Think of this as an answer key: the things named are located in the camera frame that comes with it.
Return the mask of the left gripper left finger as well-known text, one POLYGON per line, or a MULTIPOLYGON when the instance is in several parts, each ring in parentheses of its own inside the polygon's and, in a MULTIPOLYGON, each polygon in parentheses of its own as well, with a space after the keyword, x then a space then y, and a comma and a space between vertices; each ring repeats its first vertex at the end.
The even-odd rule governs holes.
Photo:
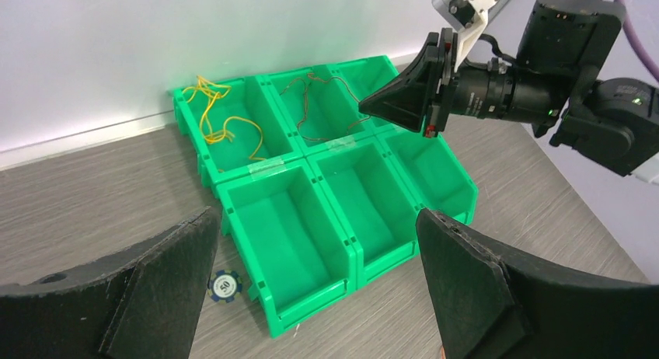
POLYGON ((1 287, 3 358, 187 358, 218 249, 206 207, 142 242, 1 287))

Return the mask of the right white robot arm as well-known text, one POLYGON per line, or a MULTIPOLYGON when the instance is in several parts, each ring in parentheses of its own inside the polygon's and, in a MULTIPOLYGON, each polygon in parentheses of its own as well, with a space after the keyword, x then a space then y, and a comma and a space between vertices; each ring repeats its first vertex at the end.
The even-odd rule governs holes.
POLYGON ((518 52, 486 33, 502 0, 432 0, 448 26, 429 33, 394 79, 359 102, 361 113, 435 138, 450 115, 530 124, 600 166, 658 181, 658 90, 598 76, 625 26, 620 0, 536 0, 518 52))

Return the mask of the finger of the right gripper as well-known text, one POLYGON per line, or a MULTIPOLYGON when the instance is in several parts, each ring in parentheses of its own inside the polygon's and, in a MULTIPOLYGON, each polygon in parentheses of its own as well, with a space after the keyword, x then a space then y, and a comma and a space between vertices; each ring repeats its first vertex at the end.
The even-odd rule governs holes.
POLYGON ((438 86, 439 34, 429 33, 419 54, 394 79, 358 104, 360 113, 419 133, 438 86))

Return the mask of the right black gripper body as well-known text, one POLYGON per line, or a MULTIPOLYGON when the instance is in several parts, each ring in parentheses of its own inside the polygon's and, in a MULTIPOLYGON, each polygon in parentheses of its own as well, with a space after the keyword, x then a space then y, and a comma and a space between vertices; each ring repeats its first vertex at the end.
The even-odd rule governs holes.
POLYGON ((483 34, 493 58, 487 63, 465 59, 457 63, 458 34, 442 30, 431 55, 424 100, 424 136, 436 138, 446 128, 450 114, 484 118, 497 109, 503 95, 507 70, 515 59, 499 48, 496 38, 483 34))

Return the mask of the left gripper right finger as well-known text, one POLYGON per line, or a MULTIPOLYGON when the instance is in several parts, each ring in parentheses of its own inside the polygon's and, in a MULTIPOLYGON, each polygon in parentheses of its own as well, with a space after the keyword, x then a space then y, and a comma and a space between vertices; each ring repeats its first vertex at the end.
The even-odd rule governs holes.
POLYGON ((440 211, 416 222, 448 358, 656 358, 658 288, 564 267, 440 211))

